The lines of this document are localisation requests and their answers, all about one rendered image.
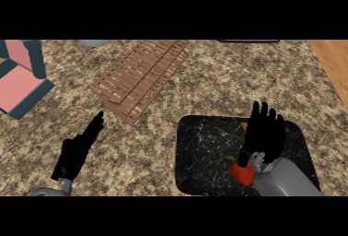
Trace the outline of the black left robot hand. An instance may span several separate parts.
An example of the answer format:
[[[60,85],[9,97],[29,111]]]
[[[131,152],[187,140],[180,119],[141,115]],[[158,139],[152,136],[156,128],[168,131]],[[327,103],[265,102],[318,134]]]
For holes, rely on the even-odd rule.
[[[51,179],[73,180],[78,177],[88,150],[103,129],[103,112],[99,112],[81,134],[62,141],[60,156],[51,173]]]

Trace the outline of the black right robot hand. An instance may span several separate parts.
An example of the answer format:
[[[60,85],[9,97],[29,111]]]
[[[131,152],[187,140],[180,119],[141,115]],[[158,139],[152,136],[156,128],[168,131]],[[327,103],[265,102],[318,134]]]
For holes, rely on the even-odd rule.
[[[268,108],[265,102],[252,104],[247,120],[245,143],[239,152],[237,165],[245,168],[253,152],[265,154],[264,163],[270,164],[283,153],[286,142],[284,118]]]

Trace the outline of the black marbled tray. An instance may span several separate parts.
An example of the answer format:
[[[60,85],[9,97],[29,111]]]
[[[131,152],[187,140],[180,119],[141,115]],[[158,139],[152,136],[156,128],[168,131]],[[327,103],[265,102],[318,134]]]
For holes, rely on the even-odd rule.
[[[175,184],[188,195],[261,196],[255,188],[240,184],[228,173],[227,155],[236,157],[245,132],[240,126],[247,122],[239,117],[190,115],[181,118],[177,130]],[[286,123],[286,144],[283,158],[287,158],[318,190],[320,183],[298,125]]]

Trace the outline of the brown wooden tiered shelf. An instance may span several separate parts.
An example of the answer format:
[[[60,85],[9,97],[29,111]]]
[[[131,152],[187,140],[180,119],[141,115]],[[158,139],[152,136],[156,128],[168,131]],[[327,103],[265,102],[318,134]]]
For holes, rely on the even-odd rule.
[[[187,58],[187,40],[138,40],[91,85],[128,124],[138,120]]]

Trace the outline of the pink and teal box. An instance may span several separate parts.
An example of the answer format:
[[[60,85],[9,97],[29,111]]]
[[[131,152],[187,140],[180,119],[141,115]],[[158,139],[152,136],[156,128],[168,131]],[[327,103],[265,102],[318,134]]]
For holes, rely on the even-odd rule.
[[[40,40],[0,40],[0,112],[20,120],[54,87]]]

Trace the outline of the dark flat appliance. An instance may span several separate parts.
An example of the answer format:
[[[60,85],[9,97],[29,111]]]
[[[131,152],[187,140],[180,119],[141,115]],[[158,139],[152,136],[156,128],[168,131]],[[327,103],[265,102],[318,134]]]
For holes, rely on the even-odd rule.
[[[224,43],[277,43],[280,40],[217,40]]]

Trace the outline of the grey round object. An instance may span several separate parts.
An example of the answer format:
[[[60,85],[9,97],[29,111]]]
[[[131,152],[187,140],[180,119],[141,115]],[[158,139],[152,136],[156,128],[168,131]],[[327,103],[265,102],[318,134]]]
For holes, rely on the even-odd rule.
[[[110,42],[110,40],[79,40],[81,44],[87,47],[99,47]]]

